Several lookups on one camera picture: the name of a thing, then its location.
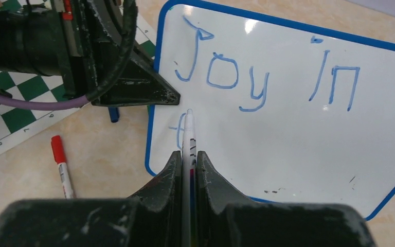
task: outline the red component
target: red component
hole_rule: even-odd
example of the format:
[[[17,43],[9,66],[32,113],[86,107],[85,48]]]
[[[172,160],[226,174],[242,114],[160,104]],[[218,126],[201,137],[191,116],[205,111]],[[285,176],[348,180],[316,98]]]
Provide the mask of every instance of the red component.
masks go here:
[[[72,14],[72,6],[70,5],[70,0],[64,0],[64,20],[73,20],[74,16]]]
[[[50,144],[52,146],[52,153],[55,162],[57,162],[57,164],[66,162],[66,155],[64,154],[64,148],[63,148],[63,143],[61,142],[61,137],[59,135],[52,137]]]

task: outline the black cylinder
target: black cylinder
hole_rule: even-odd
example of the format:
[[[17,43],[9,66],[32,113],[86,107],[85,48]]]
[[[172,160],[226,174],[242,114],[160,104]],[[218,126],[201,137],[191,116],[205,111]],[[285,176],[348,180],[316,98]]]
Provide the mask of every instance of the black cylinder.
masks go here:
[[[60,75],[56,54],[47,11],[0,13],[1,71]]]

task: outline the chessboard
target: chessboard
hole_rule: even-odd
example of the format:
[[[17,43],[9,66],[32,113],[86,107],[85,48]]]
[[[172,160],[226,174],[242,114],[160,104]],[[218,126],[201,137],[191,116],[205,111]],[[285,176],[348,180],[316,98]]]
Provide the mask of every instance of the chessboard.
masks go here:
[[[42,0],[31,0],[31,4],[42,4]],[[25,1],[2,1],[0,10],[18,11]],[[155,55],[156,33],[140,15],[137,19],[137,43],[152,58]],[[59,102],[63,98],[64,85],[60,76],[38,76],[35,74],[0,72],[0,89],[6,90],[14,99],[35,102]],[[0,154],[49,128],[78,109],[64,111],[24,110],[0,105]]]

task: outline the blue whiteboard frame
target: blue whiteboard frame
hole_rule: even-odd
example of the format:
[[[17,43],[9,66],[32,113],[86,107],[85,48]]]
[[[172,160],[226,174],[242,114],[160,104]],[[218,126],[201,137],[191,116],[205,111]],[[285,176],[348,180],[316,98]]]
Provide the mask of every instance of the blue whiteboard frame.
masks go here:
[[[209,9],[216,12],[227,13],[231,15],[237,15],[244,18],[254,19],[257,21],[267,22],[276,24],[279,26],[294,28],[302,31],[312,32],[315,34],[319,34],[322,36],[333,37],[341,40],[351,41],[363,45],[369,45],[377,48],[387,49],[395,51],[395,43],[380,41],[376,39],[371,39],[363,36],[358,36],[350,33],[340,32],[328,28],[313,26],[305,23],[290,21],[287,19],[282,19],[279,17],[274,17],[266,14],[255,13],[243,9],[237,9],[234,7],[229,7],[225,5],[205,2],[203,0],[169,0],[164,6],[161,8],[161,12],[158,18],[158,29],[157,29],[157,41],[156,41],[156,51],[155,51],[155,63],[154,69],[159,71],[159,63],[160,63],[160,55],[161,55],[161,46],[163,43],[163,30],[164,30],[164,21],[166,19],[167,12],[175,5],[184,4],[190,5],[198,8]],[[152,175],[156,176],[156,173],[151,170],[149,167],[149,159],[151,153],[151,142],[152,142],[152,128],[154,123],[154,115],[155,115],[155,106],[151,105],[149,108],[149,123],[148,123],[148,136],[146,142],[146,157],[145,157],[145,168],[146,171]],[[390,191],[390,193],[384,198],[384,200],[375,208],[375,210],[366,217],[366,220],[371,220],[375,217],[379,211],[385,206],[385,204],[394,196],[395,187]],[[259,202],[272,202],[265,199],[253,198],[255,201]]]

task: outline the beige tabletop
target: beige tabletop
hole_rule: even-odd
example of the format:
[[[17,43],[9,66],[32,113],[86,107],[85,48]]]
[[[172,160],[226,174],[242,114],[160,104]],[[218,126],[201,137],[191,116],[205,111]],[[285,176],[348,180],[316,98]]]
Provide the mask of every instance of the beige tabletop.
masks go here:
[[[137,0],[154,29],[165,0]],[[395,17],[345,0],[213,0],[255,12],[395,43]],[[74,190],[80,198],[124,198],[151,176],[144,166],[146,107],[108,111],[88,105],[0,156],[0,212],[18,199],[63,198],[50,138],[63,137]],[[379,246],[395,247],[395,196],[368,222]]]

